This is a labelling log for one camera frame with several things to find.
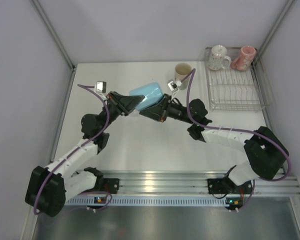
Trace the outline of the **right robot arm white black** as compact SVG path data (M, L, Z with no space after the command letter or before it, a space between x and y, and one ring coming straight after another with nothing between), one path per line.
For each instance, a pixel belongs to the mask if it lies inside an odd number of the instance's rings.
M189 135L196 141L220 144L246 154L246 160L230 168L220 180L228 192L237 192L243 184L261 178L275 181L275 175L289 155L274 133L265 126L254 132L236 131L233 128L209 127L208 111L200 99L183 106L178 100L164 94L157 102L144 101L137 107L139 114L163 123L172 118L190 124Z

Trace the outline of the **pink patterned mug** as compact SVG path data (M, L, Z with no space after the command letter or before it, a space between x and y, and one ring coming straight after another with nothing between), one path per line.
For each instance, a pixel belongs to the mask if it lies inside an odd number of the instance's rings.
M257 54L257 50L250 45L240 49L238 56L231 62L230 67L238 71L247 71Z

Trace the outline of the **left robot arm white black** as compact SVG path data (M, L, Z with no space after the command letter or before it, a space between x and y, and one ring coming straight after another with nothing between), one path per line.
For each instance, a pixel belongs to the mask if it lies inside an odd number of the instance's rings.
M144 95L124 96L111 91L99 114L85 114L81 119L82 139L53 163L37 166L31 173L25 202L35 215L56 216L65 202L85 191L99 193L104 189L104 175L93 167L75 172L107 145L105 129L119 116L127 116L143 101Z

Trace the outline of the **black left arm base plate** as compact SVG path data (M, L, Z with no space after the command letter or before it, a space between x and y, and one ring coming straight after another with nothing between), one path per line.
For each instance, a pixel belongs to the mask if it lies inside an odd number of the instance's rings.
M119 178L104 177L103 172L92 167L87 167L85 171L92 173L96 177L95 185L91 191L117 194L120 186Z

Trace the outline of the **light blue white cup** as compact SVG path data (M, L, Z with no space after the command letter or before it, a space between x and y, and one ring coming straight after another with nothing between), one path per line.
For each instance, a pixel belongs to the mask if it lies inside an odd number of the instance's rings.
M144 99L135 108L142 111L157 104L164 96L162 88L158 82L152 82L129 91L130 96L144 96Z

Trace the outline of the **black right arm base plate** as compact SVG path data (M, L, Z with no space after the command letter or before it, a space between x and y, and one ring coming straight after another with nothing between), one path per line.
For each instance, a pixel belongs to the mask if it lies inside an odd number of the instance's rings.
M229 194L235 194L238 187L228 178L208 178L208 193L217 199L225 198Z

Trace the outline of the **beige tall patterned mug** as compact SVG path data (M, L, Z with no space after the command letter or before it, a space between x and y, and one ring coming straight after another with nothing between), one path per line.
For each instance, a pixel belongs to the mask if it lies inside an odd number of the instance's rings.
M185 90L188 87L192 67L187 63L178 63L174 68L174 80L179 90Z

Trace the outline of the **white mug orange inside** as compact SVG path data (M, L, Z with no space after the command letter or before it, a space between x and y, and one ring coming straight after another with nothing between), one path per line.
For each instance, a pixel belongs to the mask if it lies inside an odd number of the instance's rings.
M228 69L232 59L227 56L227 52L227 48L223 45L213 46L207 60L207 67L212 71Z

